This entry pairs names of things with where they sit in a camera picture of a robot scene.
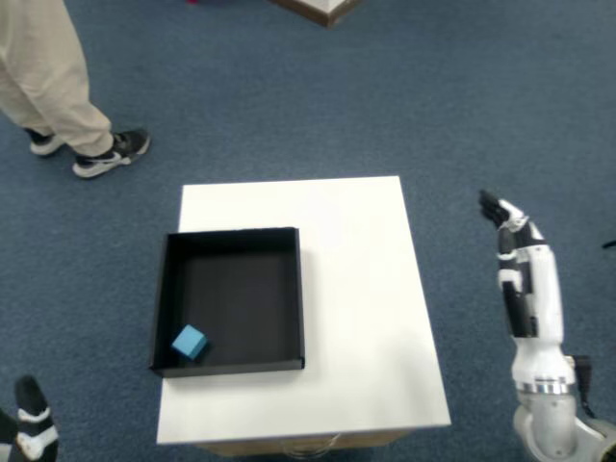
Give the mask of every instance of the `black box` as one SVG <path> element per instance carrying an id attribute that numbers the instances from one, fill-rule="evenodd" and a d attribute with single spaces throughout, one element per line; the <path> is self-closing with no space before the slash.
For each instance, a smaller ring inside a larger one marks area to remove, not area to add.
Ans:
<path id="1" fill-rule="evenodd" d="M 208 345 L 194 361 L 171 348 L 186 324 Z M 304 367 L 295 228 L 170 234 L 150 369 L 163 377 Z"/>

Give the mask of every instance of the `blue cube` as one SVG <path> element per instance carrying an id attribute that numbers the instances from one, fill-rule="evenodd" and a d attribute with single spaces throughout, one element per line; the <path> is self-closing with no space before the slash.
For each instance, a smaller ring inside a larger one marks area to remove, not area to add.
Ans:
<path id="1" fill-rule="evenodd" d="M 194 360 L 207 343 L 208 339 L 205 338 L 205 335 L 191 325 L 187 325 L 180 332 L 180 335 L 177 336 L 172 347 L 184 356 Z"/>

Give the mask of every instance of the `white shoe sole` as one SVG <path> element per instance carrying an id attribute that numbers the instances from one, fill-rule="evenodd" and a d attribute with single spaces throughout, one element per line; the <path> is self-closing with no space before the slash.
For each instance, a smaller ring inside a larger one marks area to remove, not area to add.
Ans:
<path id="1" fill-rule="evenodd" d="M 60 149 L 64 145 L 59 137 L 55 136 L 46 144 L 34 144 L 30 143 L 30 151 L 39 157 L 51 156 L 54 152 Z"/>
<path id="2" fill-rule="evenodd" d="M 112 170 L 116 167 L 121 166 L 130 166 L 133 164 L 139 157 L 147 152 L 147 149 L 150 147 L 150 138 L 147 139 L 143 147 L 137 151 L 132 157 L 123 157 L 119 159 L 117 162 L 108 163 L 108 164 L 96 164 L 94 167 L 90 168 L 81 168 L 79 164 L 73 164 L 73 173 L 75 173 L 80 178 L 90 179 L 95 178 L 103 173 L 107 173 L 109 170 Z"/>

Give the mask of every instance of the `white robotic hand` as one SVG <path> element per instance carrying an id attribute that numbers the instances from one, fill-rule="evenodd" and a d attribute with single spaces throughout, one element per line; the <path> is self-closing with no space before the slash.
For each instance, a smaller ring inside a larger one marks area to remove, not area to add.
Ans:
<path id="1" fill-rule="evenodd" d="M 499 285 L 517 347 L 512 375 L 522 404 L 516 431 L 541 462 L 616 461 L 616 427 L 576 417 L 576 362 L 560 349 L 562 306 L 552 250 L 535 224 L 509 202 L 487 192 L 481 192 L 479 202 L 499 232 Z"/>

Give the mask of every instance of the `white table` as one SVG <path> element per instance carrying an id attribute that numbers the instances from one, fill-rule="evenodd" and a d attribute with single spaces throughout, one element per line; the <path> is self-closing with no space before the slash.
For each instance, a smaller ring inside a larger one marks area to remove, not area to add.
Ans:
<path id="1" fill-rule="evenodd" d="M 399 179 L 184 187 L 180 232 L 283 226 L 300 233 L 306 368 L 164 379 L 158 443 L 449 425 Z"/>

